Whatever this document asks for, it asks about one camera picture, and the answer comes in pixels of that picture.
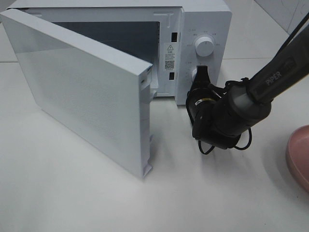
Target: white microwave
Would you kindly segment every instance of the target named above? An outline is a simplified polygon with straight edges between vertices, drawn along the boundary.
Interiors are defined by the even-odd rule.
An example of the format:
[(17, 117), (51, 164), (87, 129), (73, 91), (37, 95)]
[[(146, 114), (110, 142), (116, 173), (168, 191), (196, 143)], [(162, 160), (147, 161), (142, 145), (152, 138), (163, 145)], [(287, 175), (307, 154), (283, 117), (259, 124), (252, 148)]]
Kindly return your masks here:
[(150, 170), (150, 101), (216, 84), (223, 0), (17, 0), (0, 13), (36, 103), (129, 172)]

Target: tiled wall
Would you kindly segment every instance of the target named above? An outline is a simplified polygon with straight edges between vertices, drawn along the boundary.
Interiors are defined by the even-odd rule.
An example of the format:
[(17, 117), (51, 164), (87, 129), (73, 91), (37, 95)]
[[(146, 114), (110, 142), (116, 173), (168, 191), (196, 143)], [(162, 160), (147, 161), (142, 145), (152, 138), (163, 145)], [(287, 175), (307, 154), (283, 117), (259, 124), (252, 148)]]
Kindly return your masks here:
[(0, 12), (5, 11), (15, 0), (0, 0)]
[(309, 12), (309, 0), (255, 0), (289, 34)]

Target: microwave door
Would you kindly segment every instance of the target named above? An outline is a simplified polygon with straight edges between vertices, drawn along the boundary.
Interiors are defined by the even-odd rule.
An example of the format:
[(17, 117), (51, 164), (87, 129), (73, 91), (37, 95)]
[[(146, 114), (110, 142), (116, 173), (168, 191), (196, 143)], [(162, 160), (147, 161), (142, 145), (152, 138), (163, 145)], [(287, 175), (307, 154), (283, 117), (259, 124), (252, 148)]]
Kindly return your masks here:
[(144, 177), (151, 169), (151, 64), (20, 10), (0, 17), (35, 102)]

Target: black robotic arm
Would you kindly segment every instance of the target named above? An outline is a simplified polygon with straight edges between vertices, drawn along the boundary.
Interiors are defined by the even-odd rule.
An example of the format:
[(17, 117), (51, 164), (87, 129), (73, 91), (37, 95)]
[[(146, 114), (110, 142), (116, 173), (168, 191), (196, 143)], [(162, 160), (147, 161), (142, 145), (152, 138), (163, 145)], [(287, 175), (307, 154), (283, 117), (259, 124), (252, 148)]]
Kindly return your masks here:
[[(193, 126), (192, 136), (199, 141), (203, 154), (215, 147), (248, 148), (251, 127), (269, 115), (272, 100), (309, 73), (309, 25), (295, 36), (308, 18), (309, 14), (272, 61), (251, 79), (227, 81), (225, 88), (219, 88), (210, 83), (207, 66), (197, 66), (186, 108)], [(239, 148), (237, 143), (246, 130), (249, 143)], [(212, 145), (211, 149), (203, 152), (201, 141)]]

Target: wire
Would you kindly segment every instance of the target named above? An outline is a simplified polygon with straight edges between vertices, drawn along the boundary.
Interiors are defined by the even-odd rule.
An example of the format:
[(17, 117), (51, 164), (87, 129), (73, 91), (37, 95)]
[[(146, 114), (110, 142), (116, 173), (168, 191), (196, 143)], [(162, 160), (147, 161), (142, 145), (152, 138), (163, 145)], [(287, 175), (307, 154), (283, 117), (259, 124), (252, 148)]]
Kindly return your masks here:
[(302, 28), (302, 26), (307, 22), (309, 19), (309, 13), (306, 14), (306, 16), (303, 18), (303, 20), (300, 21), (300, 23), (297, 25), (297, 27), (293, 30), (293, 32), (290, 34), (290, 36), (286, 39), (286, 41), (282, 44), (276, 55), (278, 55), (289, 43), (290, 41), (295, 37), (295, 35), (298, 33), (298, 31)]
[(247, 144), (246, 146), (244, 146), (244, 147), (235, 146), (234, 148), (236, 148), (237, 150), (243, 151), (243, 150), (246, 150), (247, 148), (250, 147), (251, 142), (252, 142), (252, 131), (251, 131), (251, 128), (248, 129), (248, 132), (249, 132), (249, 141), (248, 141), (248, 144)]
[(204, 152), (203, 149), (202, 149), (201, 141), (199, 140), (199, 141), (198, 141), (198, 148), (199, 148), (199, 151), (200, 151), (202, 154), (208, 155), (210, 152), (212, 152), (212, 150), (214, 150), (215, 146), (211, 146), (211, 148), (209, 148), (208, 151)]

